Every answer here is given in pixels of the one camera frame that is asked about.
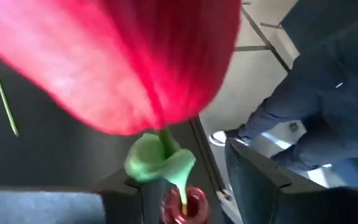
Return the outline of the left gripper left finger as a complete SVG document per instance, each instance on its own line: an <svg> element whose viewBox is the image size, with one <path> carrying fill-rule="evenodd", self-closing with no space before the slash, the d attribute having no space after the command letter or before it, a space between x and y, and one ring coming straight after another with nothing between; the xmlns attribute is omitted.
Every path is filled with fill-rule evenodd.
<svg viewBox="0 0 358 224"><path fill-rule="evenodd" d="M139 192L111 187L0 187L0 224L144 224Z"/></svg>

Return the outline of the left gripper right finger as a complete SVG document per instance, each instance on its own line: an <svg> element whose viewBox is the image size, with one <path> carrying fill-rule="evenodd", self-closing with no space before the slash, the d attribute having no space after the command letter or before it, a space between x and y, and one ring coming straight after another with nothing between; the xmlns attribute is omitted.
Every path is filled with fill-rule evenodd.
<svg viewBox="0 0 358 224"><path fill-rule="evenodd" d="M244 224L358 224L358 188L326 188L229 138L225 159Z"/></svg>

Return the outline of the red artificial tulip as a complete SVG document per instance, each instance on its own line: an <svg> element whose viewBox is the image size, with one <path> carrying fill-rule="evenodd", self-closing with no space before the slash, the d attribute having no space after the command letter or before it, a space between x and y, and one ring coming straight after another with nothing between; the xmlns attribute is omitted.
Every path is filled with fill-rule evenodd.
<svg viewBox="0 0 358 224"><path fill-rule="evenodd" d="M6 98L6 95L5 95L4 88L2 86L1 80L0 80L0 97L2 99L2 103L3 103L4 109L6 111L7 118L9 120L9 124L11 126L11 129L12 129L13 133L15 134L15 136L18 137L19 136L19 130L18 130L18 128L16 126L16 123L14 121L14 117L13 117L11 109L9 107L9 103L8 103L7 98Z"/></svg>
<svg viewBox="0 0 358 224"><path fill-rule="evenodd" d="M190 119L219 91L241 0L0 0L0 187L111 187L132 181L137 139ZM164 180L132 187L157 223Z"/></svg>

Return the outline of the red glass vase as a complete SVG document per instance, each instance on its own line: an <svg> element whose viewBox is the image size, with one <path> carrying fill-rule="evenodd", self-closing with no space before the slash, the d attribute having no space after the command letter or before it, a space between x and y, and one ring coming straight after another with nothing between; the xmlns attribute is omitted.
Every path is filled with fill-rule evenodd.
<svg viewBox="0 0 358 224"><path fill-rule="evenodd" d="M166 191L160 207L159 224L208 224L209 203L205 193L192 185L186 187L187 214L182 212L180 193L176 187Z"/></svg>

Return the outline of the person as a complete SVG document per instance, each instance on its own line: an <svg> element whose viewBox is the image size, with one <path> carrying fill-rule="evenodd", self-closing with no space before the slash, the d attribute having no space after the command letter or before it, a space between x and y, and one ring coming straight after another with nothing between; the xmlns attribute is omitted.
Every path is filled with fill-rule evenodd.
<svg viewBox="0 0 358 224"><path fill-rule="evenodd" d="M358 185L358 8L346 14L348 24L302 46L286 77L244 124L216 131L209 141L249 145L276 125L299 120L305 133L272 159L298 174L331 165L345 183Z"/></svg>

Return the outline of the black aluminium table frame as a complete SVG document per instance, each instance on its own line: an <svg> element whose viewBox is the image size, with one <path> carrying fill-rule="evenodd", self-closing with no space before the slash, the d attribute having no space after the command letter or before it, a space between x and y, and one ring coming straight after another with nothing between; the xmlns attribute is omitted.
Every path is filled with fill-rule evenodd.
<svg viewBox="0 0 358 224"><path fill-rule="evenodd" d="M234 224L232 220L229 218L227 213L223 210L221 201L218 198L218 193L222 193L223 189L225 187L224 182L222 180L220 171L218 169L216 160L213 156L213 152L211 150L211 147L209 145L207 135L203 129L203 126L201 124L200 118L191 118L190 119L191 127L193 128L193 132L196 136L196 140L198 142L198 145L200 147L200 152L202 156L202 161L204 163L204 166L206 168L206 171L208 173L211 187L214 192L213 198L215 198L216 202L214 204L220 205L220 211L223 217L222 224Z"/></svg>

